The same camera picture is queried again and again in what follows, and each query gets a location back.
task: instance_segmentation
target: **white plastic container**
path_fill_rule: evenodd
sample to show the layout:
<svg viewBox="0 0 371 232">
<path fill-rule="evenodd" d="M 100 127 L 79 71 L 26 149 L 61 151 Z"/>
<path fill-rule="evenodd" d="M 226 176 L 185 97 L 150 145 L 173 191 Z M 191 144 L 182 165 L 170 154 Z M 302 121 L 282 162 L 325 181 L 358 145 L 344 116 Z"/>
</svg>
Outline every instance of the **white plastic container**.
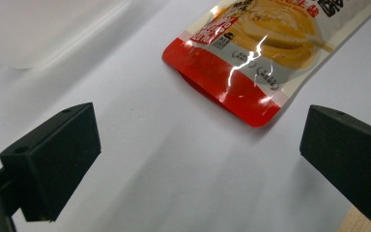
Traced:
<svg viewBox="0 0 371 232">
<path fill-rule="evenodd" d="M 130 0 L 0 0 L 0 60 L 41 66 L 88 37 Z"/>
</svg>

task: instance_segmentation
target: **bowl image on packet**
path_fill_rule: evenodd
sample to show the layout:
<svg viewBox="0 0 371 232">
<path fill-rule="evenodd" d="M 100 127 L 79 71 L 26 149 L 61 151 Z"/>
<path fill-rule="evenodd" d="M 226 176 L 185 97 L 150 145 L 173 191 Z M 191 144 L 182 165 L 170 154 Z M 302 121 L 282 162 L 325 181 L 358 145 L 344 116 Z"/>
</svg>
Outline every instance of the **bowl image on packet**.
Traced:
<svg viewBox="0 0 371 232">
<path fill-rule="evenodd" d="M 363 0 L 223 0 L 162 59 L 207 98 L 261 127 L 370 15 L 371 1 Z"/>
</svg>

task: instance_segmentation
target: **red label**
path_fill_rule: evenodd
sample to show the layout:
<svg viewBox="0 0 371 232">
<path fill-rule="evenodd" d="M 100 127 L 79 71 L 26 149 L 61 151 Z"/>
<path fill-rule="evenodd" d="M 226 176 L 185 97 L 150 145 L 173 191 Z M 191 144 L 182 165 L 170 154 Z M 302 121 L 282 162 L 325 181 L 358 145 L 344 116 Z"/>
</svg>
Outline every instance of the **red label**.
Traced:
<svg viewBox="0 0 371 232">
<path fill-rule="evenodd" d="M 191 38 L 191 40 L 200 44 L 210 44 L 237 20 L 237 17 L 221 17 L 218 20 L 205 25 Z"/>
</svg>

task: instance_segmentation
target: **screw hole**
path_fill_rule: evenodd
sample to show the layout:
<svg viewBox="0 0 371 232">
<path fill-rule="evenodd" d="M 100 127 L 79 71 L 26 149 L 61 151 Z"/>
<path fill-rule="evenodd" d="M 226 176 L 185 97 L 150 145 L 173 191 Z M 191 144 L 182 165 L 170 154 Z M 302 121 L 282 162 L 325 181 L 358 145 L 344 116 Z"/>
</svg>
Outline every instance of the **screw hole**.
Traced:
<svg viewBox="0 0 371 232">
<path fill-rule="evenodd" d="M 14 150 L 14 152 L 16 154 L 22 154 L 22 153 L 26 152 L 28 149 L 29 149 L 29 147 L 26 147 L 26 146 L 25 147 L 19 147 L 16 150 Z"/>
</svg>

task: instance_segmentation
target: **white tabletop surface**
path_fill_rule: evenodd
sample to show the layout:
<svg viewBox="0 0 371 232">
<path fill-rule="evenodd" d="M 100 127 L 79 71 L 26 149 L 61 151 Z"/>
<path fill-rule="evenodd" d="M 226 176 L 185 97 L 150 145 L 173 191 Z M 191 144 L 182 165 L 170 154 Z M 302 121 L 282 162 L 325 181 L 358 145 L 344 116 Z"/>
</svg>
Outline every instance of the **white tabletop surface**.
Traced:
<svg viewBox="0 0 371 232">
<path fill-rule="evenodd" d="M 84 102 L 94 103 L 102 145 L 57 221 L 26 223 L 18 211 L 18 231 L 337 230 L 350 203 L 300 155 L 300 139 L 310 104 L 371 125 L 371 18 L 253 129 L 160 58 L 215 3 L 144 1 L 45 68 L 0 62 L 0 152 Z"/>
</svg>

